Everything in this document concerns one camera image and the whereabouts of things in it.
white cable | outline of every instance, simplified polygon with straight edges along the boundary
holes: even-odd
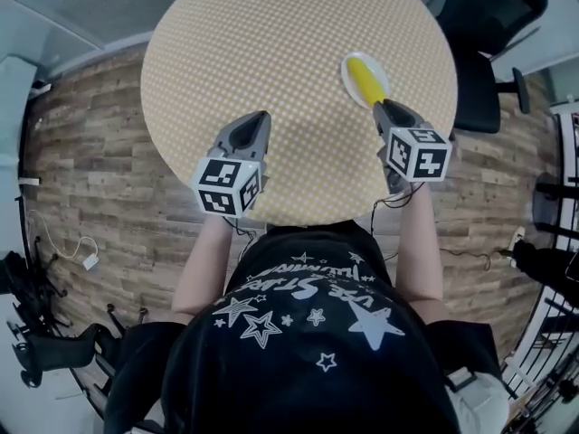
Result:
[[[51,243],[51,246],[52,246],[52,248],[56,251],[56,253],[57,253],[59,256],[61,256],[63,259],[72,259],[74,256],[76,256],[77,252],[79,251],[79,248],[81,247],[81,242],[82,242],[82,240],[90,240],[90,241],[92,241],[92,242],[94,243],[94,247],[95,247],[95,250],[96,250],[96,252],[94,253],[94,255],[95,255],[95,256],[98,256],[98,255],[99,255],[99,245],[97,244],[97,242],[96,242],[94,239],[92,239],[92,238],[90,238],[90,237],[88,237],[88,236],[82,236],[82,237],[79,239],[79,244],[76,245],[76,249],[74,250],[74,253],[73,253],[71,256],[67,256],[67,255],[65,255],[65,254],[62,254],[62,252],[60,252],[60,250],[59,250],[56,246],[54,246],[54,243],[52,242],[51,234],[48,232],[48,227],[46,226],[46,220],[44,219],[43,215],[42,215],[39,211],[36,211],[36,209],[31,209],[31,210],[29,210],[29,211],[28,211],[28,215],[29,215],[29,216],[30,216],[30,212],[36,212],[36,213],[40,216],[40,218],[41,218],[41,220],[43,221],[43,224],[44,224],[44,229],[46,230],[46,235],[48,236],[48,241]]]

white plate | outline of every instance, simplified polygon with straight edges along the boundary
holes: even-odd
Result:
[[[362,60],[367,66],[367,68],[374,74],[374,77],[376,77],[378,82],[380,82],[380,85],[382,85],[382,88],[384,89],[386,95],[390,97],[390,82],[388,81],[388,76],[386,76],[386,73],[384,72],[382,65],[374,58],[368,56],[365,53],[353,52],[346,55],[346,58],[342,60],[340,71],[342,74],[342,81],[344,82],[344,87],[346,87],[346,91],[348,92],[350,97],[352,97],[355,100],[357,104],[359,104],[362,108],[366,109],[372,109],[372,106],[374,106],[368,105],[368,103],[365,102],[364,96],[360,92],[360,89],[357,87],[356,83],[350,77],[350,72],[347,69],[347,61],[350,58],[359,58],[360,60]]]

round table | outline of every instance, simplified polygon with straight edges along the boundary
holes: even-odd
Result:
[[[270,178],[249,217],[340,222],[387,194],[372,112],[346,93],[340,62],[381,62],[391,98],[448,136],[457,83],[451,51],[420,0],[176,0],[147,48],[143,111],[185,184],[219,130],[265,109]]]

wooden floor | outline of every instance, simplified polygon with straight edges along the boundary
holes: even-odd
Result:
[[[178,275],[193,247],[203,216],[153,146],[139,97],[144,50],[121,53],[65,76],[33,104],[24,170],[42,178],[27,187],[27,209],[42,213],[57,246],[71,253],[80,236],[99,244],[100,263],[86,272],[93,252],[83,244],[74,259],[59,259],[52,279],[68,290],[57,304],[75,330],[98,321],[109,325],[113,303],[128,324],[140,307],[167,310]],[[555,129],[547,122],[545,89],[528,80],[533,114],[523,116],[516,99],[501,103],[499,134],[457,133],[450,177],[433,186],[441,247],[492,253],[506,248],[518,225],[540,246],[551,242],[531,224],[536,177],[556,172]],[[376,215],[376,238],[387,257],[396,252],[399,211]],[[39,216],[29,212],[32,235],[48,244]],[[369,227],[369,217],[360,221]],[[261,232],[261,225],[250,225]],[[230,270],[245,245],[235,237]],[[484,259],[442,253],[446,302],[458,319],[490,322],[501,358],[516,345],[539,286],[498,255],[489,271]],[[395,259],[388,268],[395,270]]]

white star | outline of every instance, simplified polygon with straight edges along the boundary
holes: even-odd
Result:
[[[289,315],[285,315],[281,318],[281,324],[284,326],[290,326],[292,322],[293,318],[291,318]]]
[[[350,260],[353,260],[356,264],[359,264],[360,262],[364,262],[364,259],[362,259],[360,256],[358,256],[354,252],[350,252],[350,251],[348,251],[348,252],[350,254]]]
[[[324,313],[323,308],[315,309],[312,308],[311,312],[309,312],[309,317],[307,320],[311,322],[314,326],[318,326],[319,322],[325,322],[326,318],[322,315]]]
[[[255,316],[251,315],[244,315],[243,318],[247,320],[247,323],[250,326],[245,331],[243,331],[243,334],[240,336],[240,338],[245,339],[247,337],[254,337],[257,341],[257,344],[260,345],[261,349],[265,349],[265,346],[268,344],[270,335],[281,334],[281,330],[271,322],[271,314],[273,314],[273,312],[268,312],[260,318],[256,318]],[[257,325],[263,325],[264,327],[260,331]]]
[[[336,358],[336,354],[324,354],[323,352],[319,356],[319,361],[316,363],[317,366],[320,366],[324,373],[327,372],[330,368],[337,366],[337,363],[334,361]]]
[[[253,297],[249,299],[244,299],[242,301],[238,301],[235,297],[232,297],[232,301],[230,302],[229,306],[224,307],[216,312],[213,312],[213,315],[219,314],[227,314],[229,315],[229,323],[228,326],[231,328],[235,323],[235,320],[244,312],[253,312],[257,310],[257,308],[250,306],[250,302],[253,300]]]
[[[390,316],[389,308],[383,308],[375,312],[368,312],[351,300],[348,301],[348,304],[352,307],[352,310],[358,319],[357,322],[348,328],[348,331],[353,333],[364,333],[364,336],[372,350],[377,351],[380,348],[385,333],[404,336],[404,331],[388,323],[388,317]]]
[[[301,256],[299,257],[292,257],[292,259],[294,260],[301,260],[303,263],[306,263],[309,259],[314,259],[313,257],[308,257],[308,255],[306,254],[306,252],[304,252]]]

